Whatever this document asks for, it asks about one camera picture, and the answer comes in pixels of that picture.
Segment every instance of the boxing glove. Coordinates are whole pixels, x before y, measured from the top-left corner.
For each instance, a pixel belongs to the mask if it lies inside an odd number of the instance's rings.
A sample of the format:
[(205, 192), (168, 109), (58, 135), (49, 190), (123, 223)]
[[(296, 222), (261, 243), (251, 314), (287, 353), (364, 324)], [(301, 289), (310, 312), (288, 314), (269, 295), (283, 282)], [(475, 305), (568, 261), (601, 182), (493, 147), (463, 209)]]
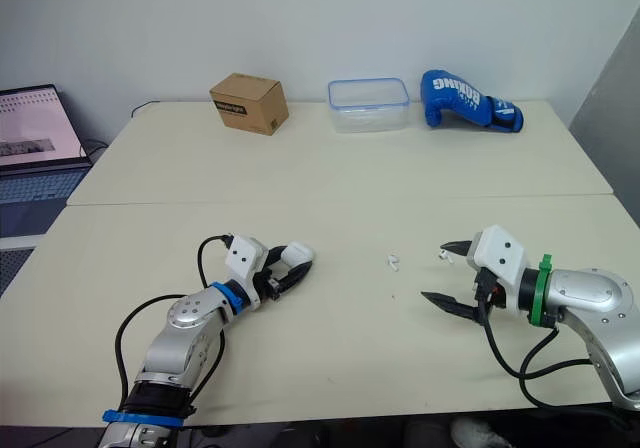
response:
[(520, 108), (509, 101), (485, 96), (444, 70), (429, 70), (422, 76), (420, 96), (429, 126), (441, 123), (441, 110), (452, 110), (472, 123), (498, 131), (522, 129), (524, 118)]

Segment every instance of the blue ring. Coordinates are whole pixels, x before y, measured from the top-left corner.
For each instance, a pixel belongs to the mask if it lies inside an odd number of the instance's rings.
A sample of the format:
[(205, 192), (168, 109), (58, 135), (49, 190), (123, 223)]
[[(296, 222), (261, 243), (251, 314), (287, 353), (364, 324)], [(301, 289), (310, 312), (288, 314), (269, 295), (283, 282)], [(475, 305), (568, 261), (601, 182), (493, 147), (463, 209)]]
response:
[(145, 425), (165, 426), (167, 428), (180, 428), (184, 420), (172, 416), (141, 415), (139, 413), (122, 413), (116, 410), (107, 410), (102, 415), (102, 421), (107, 423), (125, 422), (142, 423)]
[(210, 286), (217, 288), (220, 293), (227, 297), (229, 303), (231, 303), (231, 306), (236, 312), (236, 315), (240, 314), (240, 312), (244, 310), (244, 300), (237, 296), (233, 291), (231, 291), (231, 288), (229, 288), (227, 285), (223, 285), (222, 283), (214, 281)]

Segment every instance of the brown box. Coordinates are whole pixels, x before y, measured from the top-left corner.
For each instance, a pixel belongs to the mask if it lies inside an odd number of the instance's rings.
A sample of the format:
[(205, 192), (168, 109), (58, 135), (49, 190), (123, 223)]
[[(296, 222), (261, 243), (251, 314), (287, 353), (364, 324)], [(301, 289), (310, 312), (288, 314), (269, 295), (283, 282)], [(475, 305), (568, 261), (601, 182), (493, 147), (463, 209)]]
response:
[(273, 135), (289, 117), (279, 81), (233, 73), (209, 90), (225, 125)]

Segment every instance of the beige table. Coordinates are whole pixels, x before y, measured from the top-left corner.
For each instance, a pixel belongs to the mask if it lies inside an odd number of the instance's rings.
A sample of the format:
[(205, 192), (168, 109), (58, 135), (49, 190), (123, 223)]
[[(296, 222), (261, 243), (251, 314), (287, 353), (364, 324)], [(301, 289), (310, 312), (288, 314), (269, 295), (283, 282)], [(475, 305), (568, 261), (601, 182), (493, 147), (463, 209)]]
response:
[(239, 201), (423, 200), (580, 195), (611, 187), (543, 101), (519, 103), (519, 134), (453, 121), (431, 129), (421, 105), (402, 131), (335, 133), (323, 103), (291, 103), (272, 137), (225, 127), (212, 103), (139, 111), (71, 205)]
[[(474, 272), (461, 259), (439, 260), (437, 246), (497, 222), (532, 262), (548, 252), (556, 267), (606, 268), (640, 298), (640, 233), (610, 195), (68, 207), (0, 302), (0, 424), (99, 425), (119, 398), (118, 325), (148, 298), (197, 291), (199, 242), (228, 231), (269, 245), (299, 239), (317, 257), (293, 292), (228, 328), (224, 361), (190, 423), (527, 407), (482, 329), (419, 294), (471, 302)], [(206, 252), (212, 280), (226, 279), (224, 251)], [(400, 258), (397, 273), (390, 253)], [(166, 309), (150, 308), (125, 335), (131, 376)], [(513, 365), (546, 333), (503, 311), (493, 325)], [(556, 341), (535, 366), (585, 354), (566, 327)], [(591, 367), (531, 389), (552, 403), (606, 400)]]

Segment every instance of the clear plastic container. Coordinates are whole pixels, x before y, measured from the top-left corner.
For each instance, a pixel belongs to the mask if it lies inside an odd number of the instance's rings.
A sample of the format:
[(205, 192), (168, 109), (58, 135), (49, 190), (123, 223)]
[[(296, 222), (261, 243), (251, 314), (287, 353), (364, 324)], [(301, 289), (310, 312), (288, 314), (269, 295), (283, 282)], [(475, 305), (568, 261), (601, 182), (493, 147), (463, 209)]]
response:
[(334, 80), (329, 107), (341, 133), (399, 130), (409, 119), (409, 95), (399, 78)]

